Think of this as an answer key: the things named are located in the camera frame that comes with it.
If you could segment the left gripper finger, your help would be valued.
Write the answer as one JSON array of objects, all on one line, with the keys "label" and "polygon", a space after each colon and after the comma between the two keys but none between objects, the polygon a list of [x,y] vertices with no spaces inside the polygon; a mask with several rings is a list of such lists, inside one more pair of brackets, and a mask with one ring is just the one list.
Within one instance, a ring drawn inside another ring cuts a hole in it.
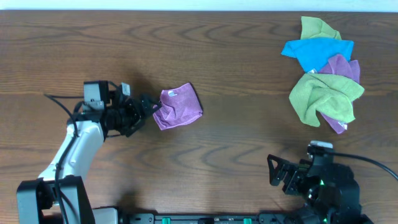
[{"label": "left gripper finger", "polygon": [[155,98],[148,94],[140,95],[142,112],[146,118],[152,116],[156,111],[160,110],[162,105],[161,102],[157,101]]},{"label": "left gripper finger", "polygon": [[145,121],[143,119],[140,119],[136,124],[133,124],[129,128],[126,129],[126,132],[124,133],[125,137],[129,138],[132,136],[136,131],[141,129],[145,125]]}]

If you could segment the purple microfiber cloth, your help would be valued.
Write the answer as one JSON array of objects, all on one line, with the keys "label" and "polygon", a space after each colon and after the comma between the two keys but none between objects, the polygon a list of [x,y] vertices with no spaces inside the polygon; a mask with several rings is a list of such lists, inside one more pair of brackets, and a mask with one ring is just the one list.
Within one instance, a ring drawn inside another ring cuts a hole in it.
[{"label": "purple microfiber cloth", "polygon": [[162,90],[160,104],[162,107],[153,117],[162,131],[191,124],[203,115],[203,109],[191,83]]}]

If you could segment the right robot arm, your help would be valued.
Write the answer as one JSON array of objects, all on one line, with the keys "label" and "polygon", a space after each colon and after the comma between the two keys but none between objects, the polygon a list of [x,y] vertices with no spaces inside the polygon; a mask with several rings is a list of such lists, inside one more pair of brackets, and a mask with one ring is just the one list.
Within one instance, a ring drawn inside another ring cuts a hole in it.
[{"label": "right robot arm", "polygon": [[372,221],[362,213],[359,185],[351,168],[333,162],[333,156],[312,155],[294,164],[268,155],[269,180],[283,183],[286,195],[305,200],[302,208],[286,213],[282,223],[365,224]]}]

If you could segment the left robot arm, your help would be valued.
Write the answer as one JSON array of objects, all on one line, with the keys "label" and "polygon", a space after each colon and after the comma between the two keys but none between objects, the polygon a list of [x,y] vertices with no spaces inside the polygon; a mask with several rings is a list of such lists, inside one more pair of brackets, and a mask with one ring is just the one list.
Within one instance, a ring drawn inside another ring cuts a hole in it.
[{"label": "left robot arm", "polygon": [[149,95],[84,94],[68,112],[67,134],[52,162],[17,188],[20,223],[128,223],[116,207],[92,208],[83,181],[109,131],[129,137],[160,108]]}]

